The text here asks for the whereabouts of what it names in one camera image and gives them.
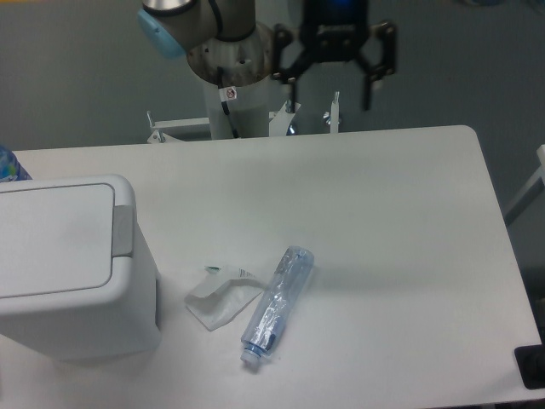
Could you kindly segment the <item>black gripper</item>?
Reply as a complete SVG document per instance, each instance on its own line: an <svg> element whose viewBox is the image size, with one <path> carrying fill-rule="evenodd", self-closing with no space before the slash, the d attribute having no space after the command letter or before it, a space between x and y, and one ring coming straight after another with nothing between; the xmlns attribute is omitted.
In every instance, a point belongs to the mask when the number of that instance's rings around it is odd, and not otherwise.
<svg viewBox="0 0 545 409"><path fill-rule="evenodd" d="M272 34L273 80L288 89L288 113L295 112L297 81L313 63L356 61L364 73L362 109L369 111L372 86L397 71L398 28L391 20L368 26L367 1L303 1L299 29L276 24ZM288 67L282 55L294 41L301 52ZM370 40L381 45L381 58L370 62L360 49Z"/></svg>

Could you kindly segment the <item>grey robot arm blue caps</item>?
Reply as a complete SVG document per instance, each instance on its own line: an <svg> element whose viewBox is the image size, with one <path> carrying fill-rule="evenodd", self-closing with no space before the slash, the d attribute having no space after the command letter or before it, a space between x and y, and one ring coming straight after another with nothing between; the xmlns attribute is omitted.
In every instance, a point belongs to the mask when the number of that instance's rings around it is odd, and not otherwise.
<svg viewBox="0 0 545 409"><path fill-rule="evenodd" d="M272 30L272 73L297 97L299 78L314 64L354 61L364 73L364 110L371 85L397 70L397 27L390 20L370 25L366 1L304 1L296 29ZM239 43L257 28L253 1L144 1L141 30L167 58L185 55L212 38Z"/></svg>

